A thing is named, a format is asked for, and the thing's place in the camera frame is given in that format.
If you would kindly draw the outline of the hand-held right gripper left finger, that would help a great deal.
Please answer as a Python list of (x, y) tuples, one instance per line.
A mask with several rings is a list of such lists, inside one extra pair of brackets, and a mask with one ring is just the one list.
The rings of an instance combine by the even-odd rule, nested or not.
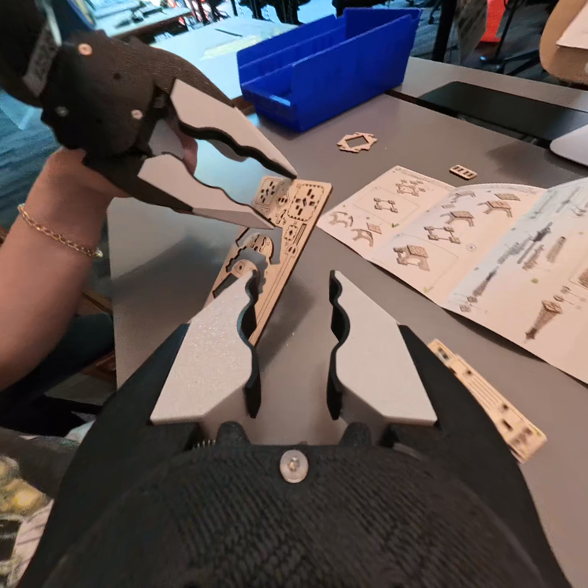
[(254, 419), (261, 375), (250, 337), (258, 272), (248, 270), (192, 318), (151, 413), (154, 425), (220, 426)]

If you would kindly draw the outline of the person's left hand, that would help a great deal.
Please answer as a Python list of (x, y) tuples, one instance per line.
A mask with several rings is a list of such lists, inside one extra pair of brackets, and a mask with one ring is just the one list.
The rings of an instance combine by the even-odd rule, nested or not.
[(19, 214), (45, 236), (97, 258), (107, 209), (128, 194), (85, 166), (85, 155), (66, 148), (50, 155)]

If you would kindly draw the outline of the wooden parts sheet round cutouts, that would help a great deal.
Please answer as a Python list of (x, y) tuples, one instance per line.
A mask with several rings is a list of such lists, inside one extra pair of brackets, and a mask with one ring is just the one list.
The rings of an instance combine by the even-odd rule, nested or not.
[(259, 286), (256, 329), (249, 338), (252, 345), (261, 338), (332, 189), (325, 182), (262, 178), (252, 207), (279, 231), (240, 227), (206, 300), (210, 303), (217, 298), (232, 278), (256, 269)]

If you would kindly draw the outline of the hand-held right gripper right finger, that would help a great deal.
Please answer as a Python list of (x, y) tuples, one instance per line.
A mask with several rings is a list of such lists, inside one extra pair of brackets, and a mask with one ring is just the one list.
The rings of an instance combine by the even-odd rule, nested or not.
[(398, 322), (342, 272), (329, 274), (326, 402), (332, 420), (367, 426), (433, 426), (437, 414)]

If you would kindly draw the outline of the folded assembly instruction booklet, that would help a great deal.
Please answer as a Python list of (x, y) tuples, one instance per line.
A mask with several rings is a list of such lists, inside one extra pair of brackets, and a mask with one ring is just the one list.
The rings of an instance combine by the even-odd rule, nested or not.
[(587, 180), (452, 188), (396, 166), (317, 227), (587, 383)]

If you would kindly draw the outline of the white monitor stand base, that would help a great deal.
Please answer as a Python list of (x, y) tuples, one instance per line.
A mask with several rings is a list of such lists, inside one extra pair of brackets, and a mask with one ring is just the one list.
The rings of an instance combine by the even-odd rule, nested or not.
[(587, 167), (587, 125), (554, 139), (549, 150), (563, 159)]

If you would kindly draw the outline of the grey desk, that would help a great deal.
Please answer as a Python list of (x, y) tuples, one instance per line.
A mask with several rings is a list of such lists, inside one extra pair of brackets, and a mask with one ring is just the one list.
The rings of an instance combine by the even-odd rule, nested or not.
[[(452, 186), (464, 181), (552, 187), (584, 175), (544, 149), (460, 121), (413, 102), (382, 95), (295, 135), (251, 120), (302, 179), (329, 182), (334, 206), (395, 165)], [(369, 151), (342, 152), (343, 136), (377, 139)], [(118, 386), (208, 296), (237, 228), (177, 214), (135, 200), (108, 210)], [(321, 231), (313, 231), (259, 342), (262, 405), (247, 424), (263, 443), (336, 442), (344, 423), (326, 404), (329, 356), (336, 342), (328, 301), (329, 272), (343, 275), (410, 327), (425, 343), (439, 339), (462, 356), (547, 436), (523, 467), (541, 521), (574, 587), (587, 587), (587, 388), (493, 332), (445, 312), (433, 302)]]

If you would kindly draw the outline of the brown clipboard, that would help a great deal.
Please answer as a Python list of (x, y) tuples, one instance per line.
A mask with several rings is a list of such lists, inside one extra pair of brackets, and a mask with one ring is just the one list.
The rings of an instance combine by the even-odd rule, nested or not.
[(558, 17), (557, 4), (541, 36), (540, 63), (551, 76), (587, 89), (587, 50), (556, 45), (563, 30), (562, 18)]

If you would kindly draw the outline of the wooden parts sheet square cutout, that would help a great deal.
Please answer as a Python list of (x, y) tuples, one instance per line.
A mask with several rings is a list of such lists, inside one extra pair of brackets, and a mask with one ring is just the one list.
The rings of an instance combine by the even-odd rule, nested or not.
[(428, 348), (481, 405), (519, 464), (527, 463), (546, 444), (546, 435), (464, 358), (437, 339)]

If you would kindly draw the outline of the blue plastic bin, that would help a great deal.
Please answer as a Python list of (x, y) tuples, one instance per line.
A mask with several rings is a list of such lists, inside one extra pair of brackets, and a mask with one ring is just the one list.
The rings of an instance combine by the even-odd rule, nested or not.
[(349, 7), (240, 50), (256, 112), (305, 132), (401, 85), (422, 10)]

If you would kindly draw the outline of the person's left forearm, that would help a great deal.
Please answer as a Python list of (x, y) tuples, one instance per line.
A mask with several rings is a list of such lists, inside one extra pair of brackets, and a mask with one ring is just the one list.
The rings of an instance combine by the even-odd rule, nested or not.
[(52, 351), (95, 259), (31, 228), (20, 214), (1, 246), (1, 391)]

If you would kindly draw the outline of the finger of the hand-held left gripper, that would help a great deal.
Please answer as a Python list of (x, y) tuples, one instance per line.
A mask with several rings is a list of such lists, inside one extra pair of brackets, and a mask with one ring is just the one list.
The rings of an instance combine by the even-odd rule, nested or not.
[(275, 227), (251, 206), (231, 199), (223, 189), (201, 183), (174, 155), (166, 153), (146, 159), (138, 178), (187, 205), (193, 215), (247, 228), (272, 230)]
[(179, 79), (173, 84), (171, 104), (184, 134), (209, 142), (231, 160), (253, 158), (274, 173), (290, 179), (298, 177), (287, 158), (237, 107)]

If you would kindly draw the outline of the square wooden frame piece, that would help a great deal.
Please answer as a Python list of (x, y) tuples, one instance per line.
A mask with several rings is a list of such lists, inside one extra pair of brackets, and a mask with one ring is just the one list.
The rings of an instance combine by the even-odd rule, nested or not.
[(373, 134), (355, 132), (343, 136), (336, 145), (342, 152), (359, 153), (369, 151), (377, 141), (378, 139)]

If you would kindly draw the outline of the person's patterned clothing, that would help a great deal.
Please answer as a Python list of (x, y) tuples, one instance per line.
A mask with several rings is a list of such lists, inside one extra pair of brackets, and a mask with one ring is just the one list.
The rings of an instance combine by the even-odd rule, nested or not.
[(92, 424), (65, 437), (1, 429), (1, 587), (16, 587), (23, 577), (65, 471)]

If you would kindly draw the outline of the black desk mat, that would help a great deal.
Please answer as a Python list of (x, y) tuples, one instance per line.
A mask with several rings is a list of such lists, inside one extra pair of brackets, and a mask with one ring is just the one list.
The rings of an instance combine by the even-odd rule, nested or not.
[(587, 112), (465, 82), (450, 82), (417, 97), (443, 114), (466, 116), (523, 136), (551, 141), (587, 125)]

